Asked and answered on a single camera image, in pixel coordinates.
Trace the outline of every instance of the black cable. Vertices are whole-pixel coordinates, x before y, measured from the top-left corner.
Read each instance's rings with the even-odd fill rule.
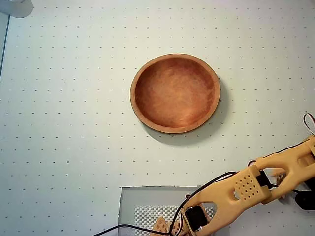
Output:
[[[273,186],[274,188],[278,188],[279,187],[279,185],[276,185],[276,184],[271,184],[271,186]],[[296,190],[296,189],[293,189],[292,192],[299,193],[300,191]]]
[[[173,221],[172,221],[172,224],[170,225],[169,227],[169,232],[167,233],[164,233],[164,232],[159,232],[159,231],[155,231],[155,230],[149,230],[149,229],[145,229],[145,228],[141,228],[141,227],[138,227],[138,226],[135,226],[135,225],[130,225],[130,224],[120,224],[120,225],[116,225],[110,229],[107,229],[105,231],[102,231],[100,233],[97,233],[95,235],[92,235],[92,236],[100,236],[100,235],[103,235],[103,234],[106,234],[112,230],[115,230],[115,229],[118,229],[118,228],[122,228],[122,227],[127,227],[127,228],[132,228],[132,229],[136,229],[136,230],[141,230],[141,231],[146,231],[146,232],[149,232],[149,233],[153,233],[153,234],[158,234],[158,235],[166,235],[166,236],[173,236],[172,235],[172,229],[173,229],[173,226],[174,226],[174,223],[176,221],[176,218],[177,218],[177,215],[178,213],[180,212],[180,210],[183,208],[184,204],[190,199],[192,198],[194,195],[196,195],[198,192],[200,192],[201,190],[205,189],[206,187],[208,187],[210,184],[212,184],[213,182],[216,182],[218,180],[220,180],[221,178],[229,175],[228,177],[226,178],[229,178],[231,177],[232,175],[236,174],[237,172],[226,172],[216,178],[214,178],[213,180],[207,182],[205,185],[201,186],[200,188],[198,188],[196,191],[194,191],[188,198],[186,198],[181,204],[180,206],[177,208],[176,210],[176,213],[174,215],[174,218],[173,218]]]
[[[303,142],[304,142],[304,141],[302,141],[302,142],[300,142],[300,143],[298,143],[298,144],[295,144],[295,145],[286,147],[286,148],[284,148],[284,149],[281,149],[280,151],[276,151],[276,152],[271,153],[271,154],[269,154],[269,155],[267,155],[267,156],[270,156],[270,155],[272,155],[272,154],[276,154],[276,153],[283,152],[283,151],[288,150],[288,149],[290,149],[290,148],[294,148],[294,147],[296,147],[296,146],[299,146],[299,145],[302,144]]]

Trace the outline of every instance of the white object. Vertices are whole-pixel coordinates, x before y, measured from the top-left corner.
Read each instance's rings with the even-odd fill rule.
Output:
[[[16,18],[26,17],[32,10],[31,0],[0,0],[0,11]]]

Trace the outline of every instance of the small orange object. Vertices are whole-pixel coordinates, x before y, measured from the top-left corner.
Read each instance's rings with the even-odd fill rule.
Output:
[[[186,54],[149,61],[135,75],[130,89],[137,117],[165,133],[199,127],[213,114],[219,98],[216,73],[204,61]]]

